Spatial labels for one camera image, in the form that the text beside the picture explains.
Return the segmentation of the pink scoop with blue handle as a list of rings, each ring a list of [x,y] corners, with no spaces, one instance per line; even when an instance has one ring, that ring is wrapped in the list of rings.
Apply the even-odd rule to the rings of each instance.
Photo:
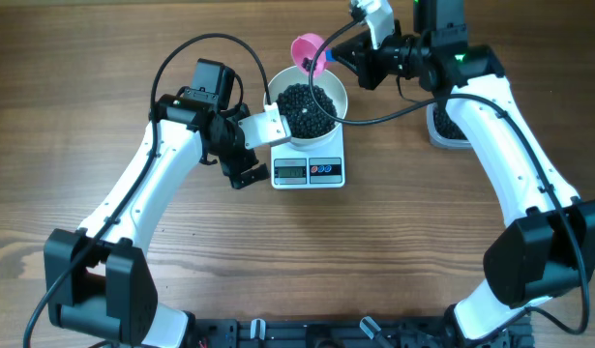
[[[318,77],[335,61],[331,50],[325,48],[316,59],[315,65],[313,64],[314,55],[324,42],[325,40],[322,37],[314,33],[303,34],[292,42],[291,57],[294,64],[305,75],[308,75],[310,68],[314,67],[313,76]]]

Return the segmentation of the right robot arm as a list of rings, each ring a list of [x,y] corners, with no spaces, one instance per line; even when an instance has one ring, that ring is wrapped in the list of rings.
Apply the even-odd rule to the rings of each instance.
[[[505,229],[483,258],[485,278],[451,305],[437,331],[444,347],[475,347],[508,337],[545,302],[580,291],[580,323],[590,314],[595,269],[595,200],[582,200],[553,167],[524,122],[505,70],[493,50],[471,45],[461,1],[419,0],[414,29],[402,33],[385,1],[353,1],[352,25],[365,31],[320,50],[372,90],[388,75],[417,78],[430,93],[424,107],[456,124],[481,162],[498,198]]]

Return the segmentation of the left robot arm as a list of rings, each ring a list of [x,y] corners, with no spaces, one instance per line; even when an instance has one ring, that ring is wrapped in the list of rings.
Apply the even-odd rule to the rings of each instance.
[[[214,156],[234,189],[269,178],[255,148],[291,137],[279,107],[251,114],[230,96],[235,72],[199,60],[193,83],[152,98],[143,140],[111,192],[74,232],[54,230],[44,246],[42,306],[61,329],[127,347],[189,347],[193,314],[160,304],[147,252],[176,190]]]

